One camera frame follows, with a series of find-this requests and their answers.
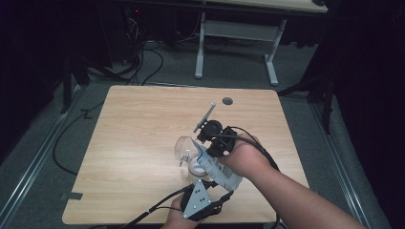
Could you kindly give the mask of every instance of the left hand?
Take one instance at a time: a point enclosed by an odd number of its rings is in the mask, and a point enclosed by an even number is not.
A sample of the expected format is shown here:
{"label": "left hand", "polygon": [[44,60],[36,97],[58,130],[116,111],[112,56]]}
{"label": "left hand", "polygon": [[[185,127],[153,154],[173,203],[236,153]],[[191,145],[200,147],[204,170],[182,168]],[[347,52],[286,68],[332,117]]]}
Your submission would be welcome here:
{"label": "left hand", "polygon": [[[173,199],[170,207],[180,210],[181,198],[182,195]],[[194,229],[202,221],[200,220],[196,222],[190,219],[184,219],[182,215],[183,211],[170,209],[169,214],[167,216],[167,220],[161,229]]]}

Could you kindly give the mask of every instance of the circular hole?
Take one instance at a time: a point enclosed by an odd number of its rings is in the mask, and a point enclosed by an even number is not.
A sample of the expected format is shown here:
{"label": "circular hole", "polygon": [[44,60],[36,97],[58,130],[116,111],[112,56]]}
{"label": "circular hole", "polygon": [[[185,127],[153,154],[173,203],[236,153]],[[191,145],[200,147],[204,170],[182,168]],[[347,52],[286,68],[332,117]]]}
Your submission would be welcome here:
{"label": "circular hole", "polygon": [[232,105],[232,103],[233,103],[232,98],[230,98],[230,97],[223,98],[223,104],[224,105]]}

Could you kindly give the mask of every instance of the gray carpet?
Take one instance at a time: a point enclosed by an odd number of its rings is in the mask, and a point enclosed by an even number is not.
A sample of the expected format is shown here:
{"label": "gray carpet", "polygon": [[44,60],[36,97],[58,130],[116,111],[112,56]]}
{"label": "gray carpet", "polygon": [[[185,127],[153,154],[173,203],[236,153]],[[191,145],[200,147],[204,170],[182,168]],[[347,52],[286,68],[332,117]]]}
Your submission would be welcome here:
{"label": "gray carpet", "polygon": [[[156,46],[156,43],[147,45],[151,49]],[[208,48],[216,49],[218,47],[220,48],[221,45]],[[279,77],[279,86],[275,88],[269,85],[263,57],[247,52],[237,55],[235,51],[239,48],[241,47],[234,45],[226,47],[220,52],[207,51],[204,77],[197,80],[194,78],[196,47],[178,46],[174,50],[161,45],[156,52],[162,55],[163,66],[150,78],[148,84],[169,83],[199,87],[280,91],[299,82],[316,49],[316,47],[297,49],[293,45],[281,46],[274,59],[274,66]],[[160,58],[153,52],[145,51],[139,81],[141,82],[159,65]],[[92,77],[92,83],[72,108],[65,127],[83,114],[81,109],[90,109],[102,102],[108,89],[116,84],[118,83],[109,79]],[[29,130],[0,167],[0,206],[7,203],[48,132],[60,116],[59,112],[62,108],[60,87],[54,92],[54,96],[53,102],[35,118]],[[310,188],[345,211],[351,212],[351,206],[342,191],[342,185],[332,163],[328,144],[328,139],[330,139],[343,161],[370,227],[390,228],[355,156],[339,113],[338,104],[333,103],[330,121],[331,135],[325,136],[322,128],[319,127],[319,118],[314,114],[316,106],[307,103],[305,93],[281,97],[281,102]],[[56,145],[58,160],[72,171],[77,172],[80,167],[100,111],[101,106],[89,112],[90,119],[80,118],[66,131]],[[52,154],[49,154],[31,189],[13,216],[9,228],[90,228],[89,225],[65,225],[61,220],[66,205],[66,200],[61,196],[71,191],[74,182],[75,176],[59,169],[53,162]]]}

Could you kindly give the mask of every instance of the right hand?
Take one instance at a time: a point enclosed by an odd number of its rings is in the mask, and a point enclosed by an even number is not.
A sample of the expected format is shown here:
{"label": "right hand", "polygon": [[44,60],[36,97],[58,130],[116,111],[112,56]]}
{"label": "right hand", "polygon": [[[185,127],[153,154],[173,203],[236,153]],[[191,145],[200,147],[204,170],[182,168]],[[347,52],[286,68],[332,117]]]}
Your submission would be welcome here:
{"label": "right hand", "polygon": [[[247,134],[241,134],[241,137],[253,140]],[[261,173],[270,166],[270,163],[262,153],[250,143],[243,140],[236,140],[235,146],[230,154],[219,157],[218,160],[228,166],[235,174],[241,177],[251,179],[256,173]]]}

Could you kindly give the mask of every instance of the hand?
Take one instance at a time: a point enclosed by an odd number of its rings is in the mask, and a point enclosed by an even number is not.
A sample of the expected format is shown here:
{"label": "hand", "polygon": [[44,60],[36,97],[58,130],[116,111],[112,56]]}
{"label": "hand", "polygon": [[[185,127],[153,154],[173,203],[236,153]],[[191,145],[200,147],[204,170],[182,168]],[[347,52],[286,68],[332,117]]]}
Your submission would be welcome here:
{"label": "hand", "polygon": [[[256,137],[253,139],[247,134],[240,136],[259,142]],[[251,179],[256,172],[260,173],[264,168],[271,167],[267,158],[258,149],[243,140],[236,140],[232,152],[227,156],[219,157],[218,160],[237,175],[248,179]]]}
{"label": "hand", "polygon": [[193,221],[190,219],[184,219],[182,217],[183,211],[181,210],[180,203],[181,203],[182,195],[173,199],[169,214],[167,216],[167,220],[164,223],[161,229],[193,229],[195,228],[201,221]]}

